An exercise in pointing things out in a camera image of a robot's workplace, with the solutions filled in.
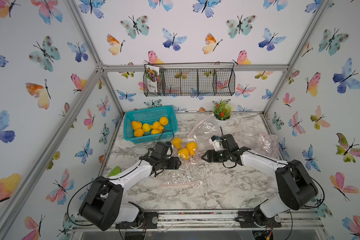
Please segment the yellow-green pear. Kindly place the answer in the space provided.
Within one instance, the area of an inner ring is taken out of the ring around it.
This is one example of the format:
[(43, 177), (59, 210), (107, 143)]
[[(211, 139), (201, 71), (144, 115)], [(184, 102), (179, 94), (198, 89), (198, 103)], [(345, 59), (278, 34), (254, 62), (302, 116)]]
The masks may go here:
[(145, 123), (143, 124), (142, 129), (145, 133), (148, 133), (153, 129), (153, 126), (148, 123)]

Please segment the yellow pear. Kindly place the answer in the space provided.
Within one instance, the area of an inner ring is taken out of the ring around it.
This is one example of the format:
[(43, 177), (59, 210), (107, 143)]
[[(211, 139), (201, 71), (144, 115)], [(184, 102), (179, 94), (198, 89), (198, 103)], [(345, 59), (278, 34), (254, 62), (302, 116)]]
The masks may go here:
[(134, 136), (136, 138), (142, 137), (142, 136), (144, 136), (144, 134), (145, 134), (145, 132), (142, 128), (138, 128), (134, 131)]
[(152, 125), (153, 129), (154, 130), (164, 130), (165, 128), (160, 124), (160, 122), (154, 122), (153, 125)]

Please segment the clear zip-top bag with pears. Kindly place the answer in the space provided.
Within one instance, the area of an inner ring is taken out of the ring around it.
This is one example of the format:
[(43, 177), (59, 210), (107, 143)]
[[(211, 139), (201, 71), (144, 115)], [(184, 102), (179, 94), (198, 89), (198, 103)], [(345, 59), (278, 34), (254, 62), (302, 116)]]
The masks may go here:
[(252, 152), (280, 159), (279, 142), (276, 135), (270, 135), (251, 127), (239, 126), (237, 137), (239, 137), (240, 145), (250, 148)]

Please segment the orange pear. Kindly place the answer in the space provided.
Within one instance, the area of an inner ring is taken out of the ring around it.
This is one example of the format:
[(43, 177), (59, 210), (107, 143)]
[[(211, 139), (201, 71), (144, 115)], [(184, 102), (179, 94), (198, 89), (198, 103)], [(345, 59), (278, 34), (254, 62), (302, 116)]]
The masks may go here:
[(133, 127), (133, 130), (141, 129), (143, 127), (143, 124), (139, 121), (132, 121), (131, 125)]

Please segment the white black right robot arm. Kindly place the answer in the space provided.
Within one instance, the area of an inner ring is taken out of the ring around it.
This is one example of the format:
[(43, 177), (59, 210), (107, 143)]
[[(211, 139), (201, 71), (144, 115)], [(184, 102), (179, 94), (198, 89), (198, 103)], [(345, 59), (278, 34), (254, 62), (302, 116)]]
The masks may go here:
[(280, 213), (299, 210), (319, 193), (313, 178), (299, 161), (277, 160), (239, 147), (231, 134), (212, 136), (209, 142), (214, 149), (202, 155), (204, 161), (222, 164), (230, 161), (235, 166), (253, 168), (277, 181), (278, 194), (254, 209), (257, 218), (269, 220)]

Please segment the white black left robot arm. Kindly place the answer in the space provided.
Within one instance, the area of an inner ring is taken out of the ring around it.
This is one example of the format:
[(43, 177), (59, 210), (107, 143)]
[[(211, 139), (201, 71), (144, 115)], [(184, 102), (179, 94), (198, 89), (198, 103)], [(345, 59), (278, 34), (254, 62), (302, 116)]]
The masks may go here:
[(177, 170), (181, 166), (173, 157), (170, 142), (159, 142), (139, 157), (138, 162), (112, 177), (97, 177), (89, 185), (89, 191), (79, 208), (79, 215), (102, 231), (114, 223), (122, 227), (129, 224), (140, 228), (145, 222), (144, 209), (131, 201), (123, 201), (125, 193), (148, 177), (156, 177), (165, 170)]

